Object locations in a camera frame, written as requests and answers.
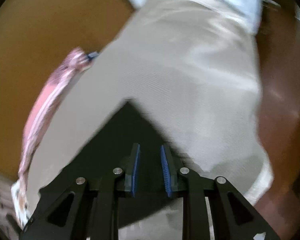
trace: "metal screw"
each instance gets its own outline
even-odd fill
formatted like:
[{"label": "metal screw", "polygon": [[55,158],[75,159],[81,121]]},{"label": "metal screw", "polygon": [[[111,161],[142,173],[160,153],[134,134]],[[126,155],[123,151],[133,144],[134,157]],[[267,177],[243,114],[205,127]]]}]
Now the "metal screw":
[{"label": "metal screw", "polygon": [[86,179],[83,178],[83,177],[78,177],[78,178],[75,180],[75,182],[76,182],[76,184],[81,185],[81,184],[83,184],[83,183],[86,182]]},{"label": "metal screw", "polygon": [[189,173],[189,169],[186,168],[186,167],[183,167],[183,168],[180,169],[180,172],[181,172],[182,174],[188,174],[188,173]]},{"label": "metal screw", "polygon": [[121,168],[114,168],[113,169],[113,173],[114,174],[121,174],[122,173],[122,169]]},{"label": "metal screw", "polygon": [[218,177],[217,182],[220,184],[225,184],[227,182],[227,180],[224,177]]}]

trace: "pink cloth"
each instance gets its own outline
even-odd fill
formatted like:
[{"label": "pink cloth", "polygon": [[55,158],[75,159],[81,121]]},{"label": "pink cloth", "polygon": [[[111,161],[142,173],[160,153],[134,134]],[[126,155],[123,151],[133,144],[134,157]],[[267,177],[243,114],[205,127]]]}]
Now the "pink cloth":
[{"label": "pink cloth", "polygon": [[89,66],[87,55],[80,48],[72,50],[63,63],[51,74],[29,114],[23,131],[19,180],[11,192],[20,226],[29,219],[27,211],[26,188],[28,170],[32,157],[39,146],[50,121],[63,98],[63,92],[72,78]]}]

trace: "beige fabric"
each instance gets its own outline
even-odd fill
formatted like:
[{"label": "beige fabric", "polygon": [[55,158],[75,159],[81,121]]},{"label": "beige fabric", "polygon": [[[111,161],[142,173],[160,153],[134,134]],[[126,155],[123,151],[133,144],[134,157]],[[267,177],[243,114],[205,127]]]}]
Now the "beige fabric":
[{"label": "beige fabric", "polygon": [[[83,74],[34,155],[30,210],[39,188],[125,98],[137,101],[201,175],[227,177],[251,203],[268,189],[271,167],[256,136],[261,85],[254,38],[221,1],[200,3],[148,0]],[[157,219],[122,229],[120,239],[180,239],[181,215],[175,203]]]}]

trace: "brown surface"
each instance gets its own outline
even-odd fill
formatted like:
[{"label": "brown surface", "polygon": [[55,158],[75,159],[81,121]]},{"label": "brown surface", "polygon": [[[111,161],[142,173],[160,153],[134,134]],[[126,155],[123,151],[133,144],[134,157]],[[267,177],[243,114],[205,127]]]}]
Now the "brown surface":
[{"label": "brown surface", "polygon": [[6,0],[0,8],[0,171],[16,179],[27,116],[76,46],[100,51],[132,13],[127,0]]},{"label": "brown surface", "polygon": [[284,240],[300,225],[300,199],[291,189],[300,171],[300,22],[292,0],[275,1],[282,7],[267,10],[268,34],[257,37],[263,85],[259,136],[274,182],[256,208]]}]

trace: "ribbed blue pad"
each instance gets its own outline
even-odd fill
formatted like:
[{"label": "ribbed blue pad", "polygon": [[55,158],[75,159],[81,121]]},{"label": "ribbed blue pad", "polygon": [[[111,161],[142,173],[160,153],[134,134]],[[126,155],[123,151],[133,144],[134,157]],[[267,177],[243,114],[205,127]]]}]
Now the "ribbed blue pad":
[{"label": "ribbed blue pad", "polygon": [[138,144],[136,158],[133,165],[132,171],[132,185],[131,185],[131,192],[132,195],[135,196],[137,190],[137,180],[138,180],[138,167],[139,167],[139,160],[140,160],[140,144]]},{"label": "ribbed blue pad", "polygon": [[160,150],[161,150],[160,155],[161,155],[161,165],[162,165],[164,186],[166,188],[168,197],[171,197],[172,196],[171,177],[170,177],[169,166],[168,166],[167,157],[163,145],[161,146]]}]

